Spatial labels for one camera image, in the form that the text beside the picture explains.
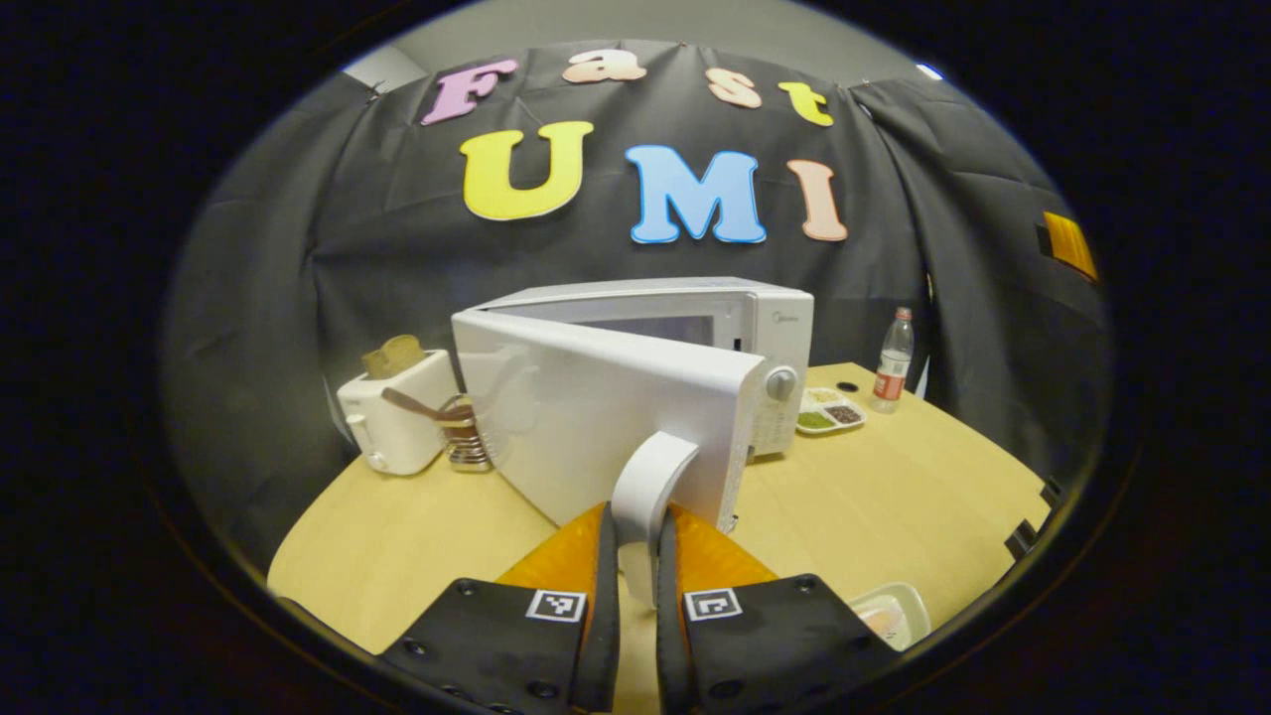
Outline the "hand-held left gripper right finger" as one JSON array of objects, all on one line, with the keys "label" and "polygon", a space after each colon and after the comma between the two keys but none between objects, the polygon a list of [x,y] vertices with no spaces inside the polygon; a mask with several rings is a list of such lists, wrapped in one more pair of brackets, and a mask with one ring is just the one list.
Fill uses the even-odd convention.
[{"label": "hand-held left gripper right finger", "polygon": [[663,714],[846,714],[899,657],[825,580],[777,577],[669,507],[655,575]]}]

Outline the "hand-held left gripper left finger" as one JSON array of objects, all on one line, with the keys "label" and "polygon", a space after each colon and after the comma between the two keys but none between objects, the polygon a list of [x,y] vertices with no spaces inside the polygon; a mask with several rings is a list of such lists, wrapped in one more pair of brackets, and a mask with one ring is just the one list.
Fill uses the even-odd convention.
[{"label": "hand-held left gripper left finger", "polygon": [[496,580],[452,580],[377,660],[500,714],[609,712],[622,659],[616,525],[601,502]]}]

